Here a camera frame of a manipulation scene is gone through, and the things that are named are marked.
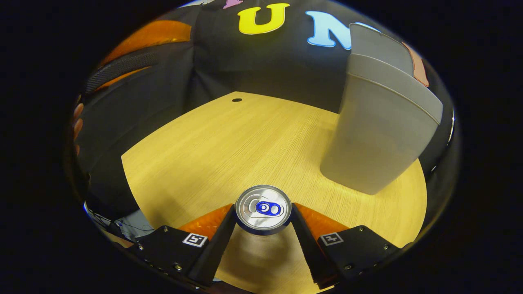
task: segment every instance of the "wooden table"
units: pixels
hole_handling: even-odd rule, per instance
[[[177,228],[268,184],[348,227],[366,225],[394,245],[413,241],[425,216],[416,160],[370,196],[325,178],[320,161],[338,114],[234,92],[159,128],[122,156],[134,197],[151,225]],[[216,276],[255,293],[317,293],[292,225],[268,236],[234,229]]]

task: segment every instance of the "pull tab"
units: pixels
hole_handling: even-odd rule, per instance
[[[281,213],[281,206],[273,202],[260,201],[256,204],[256,211],[266,216],[277,216]]]

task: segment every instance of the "metal can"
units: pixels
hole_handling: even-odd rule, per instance
[[[245,190],[236,201],[238,225],[245,231],[267,236],[276,234],[290,223],[292,204],[280,189],[257,185]]]

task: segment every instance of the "blue pull tab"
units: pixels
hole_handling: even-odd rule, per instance
[[[278,211],[276,213],[272,212],[272,208],[276,206],[278,207]],[[281,207],[279,204],[267,202],[267,201],[260,201],[256,204],[256,211],[258,211],[261,214],[265,214],[266,216],[277,216],[281,212]]]

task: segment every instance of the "yellow letter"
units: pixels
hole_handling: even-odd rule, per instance
[[[257,33],[270,32],[278,29],[285,22],[285,7],[290,6],[287,3],[277,3],[267,5],[271,10],[271,19],[264,25],[256,24],[256,12],[260,7],[253,7],[238,12],[240,23],[238,29],[246,35],[255,35]]]

